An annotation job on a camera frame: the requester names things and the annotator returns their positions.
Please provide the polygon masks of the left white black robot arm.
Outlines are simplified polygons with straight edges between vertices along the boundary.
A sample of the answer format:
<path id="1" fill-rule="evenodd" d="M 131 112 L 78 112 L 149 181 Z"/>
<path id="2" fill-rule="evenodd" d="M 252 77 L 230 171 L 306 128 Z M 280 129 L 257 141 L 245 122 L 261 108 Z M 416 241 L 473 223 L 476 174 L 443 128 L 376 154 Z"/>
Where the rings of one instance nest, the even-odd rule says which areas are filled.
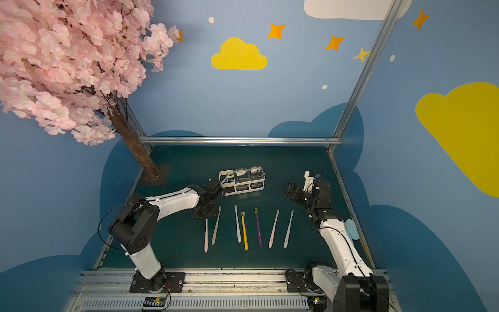
<path id="1" fill-rule="evenodd" d="M 157 222 L 180 211 L 191 210 L 196 220 L 207 220 L 218 213 L 215 199 L 222 187 L 210 180 L 200 187 L 189 185 L 180 191 L 131 201 L 121 208 L 109 225 L 109 233 L 135 265 L 131 293 L 166 293 L 167 275 L 157 259 L 152 238 Z"/>

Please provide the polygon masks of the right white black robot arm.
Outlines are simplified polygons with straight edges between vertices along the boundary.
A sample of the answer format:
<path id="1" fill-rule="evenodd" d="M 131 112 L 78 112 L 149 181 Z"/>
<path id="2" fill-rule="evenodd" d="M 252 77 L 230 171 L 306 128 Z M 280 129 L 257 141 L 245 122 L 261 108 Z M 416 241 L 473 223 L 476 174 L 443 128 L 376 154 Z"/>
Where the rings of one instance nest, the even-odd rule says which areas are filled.
<path id="1" fill-rule="evenodd" d="M 311 263 L 304 272 L 304 286 L 314 293 L 325 294 L 333 311 L 388 311 L 389 285 L 366 265 L 349 238 L 345 222 L 331 206 L 330 182 L 310 176 L 303 187 L 283 184 L 283 192 L 307 210 L 337 267 Z"/>

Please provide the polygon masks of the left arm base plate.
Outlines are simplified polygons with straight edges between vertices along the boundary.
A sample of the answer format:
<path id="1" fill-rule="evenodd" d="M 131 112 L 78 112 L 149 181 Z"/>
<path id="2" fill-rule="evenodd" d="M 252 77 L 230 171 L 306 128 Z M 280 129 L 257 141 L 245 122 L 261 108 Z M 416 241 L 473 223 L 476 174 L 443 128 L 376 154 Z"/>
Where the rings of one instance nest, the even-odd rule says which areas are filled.
<path id="1" fill-rule="evenodd" d="M 152 279 L 145 279 L 140 273 L 135 273 L 130 293 L 181 293 L 185 281 L 184 272 L 164 272 L 160 270 Z"/>

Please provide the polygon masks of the grey white toothbrush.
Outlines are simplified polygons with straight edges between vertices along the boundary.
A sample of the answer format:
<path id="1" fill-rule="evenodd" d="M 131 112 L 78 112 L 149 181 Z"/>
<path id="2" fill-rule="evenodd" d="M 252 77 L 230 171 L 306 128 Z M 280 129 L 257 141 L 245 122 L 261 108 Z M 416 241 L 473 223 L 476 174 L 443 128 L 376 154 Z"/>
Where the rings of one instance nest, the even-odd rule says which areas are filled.
<path id="1" fill-rule="evenodd" d="M 221 210 L 222 210 L 222 207 L 219 206 L 218 207 L 218 214 L 217 214 L 217 218 L 216 218 L 216 224 L 215 224 L 215 227 L 214 227 L 214 231 L 213 231 L 213 236 L 212 236 L 212 240 L 211 240 L 211 245 L 215 245 L 216 243 L 216 237 L 217 237 L 217 233 L 218 233 L 218 226 L 219 226 L 219 222 L 220 222 L 220 213 L 221 213 Z"/>

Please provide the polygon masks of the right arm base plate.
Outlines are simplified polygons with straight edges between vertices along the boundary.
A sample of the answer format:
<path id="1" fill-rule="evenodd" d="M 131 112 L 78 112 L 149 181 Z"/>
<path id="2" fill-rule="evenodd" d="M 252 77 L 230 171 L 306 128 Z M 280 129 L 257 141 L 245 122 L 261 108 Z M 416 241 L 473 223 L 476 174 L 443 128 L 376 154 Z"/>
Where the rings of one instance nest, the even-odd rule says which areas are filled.
<path id="1" fill-rule="evenodd" d="M 285 271 L 285 280 L 288 292 L 310 293 L 311 290 L 305 283 L 305 273 L 303 270 L 288 269 Z"/>

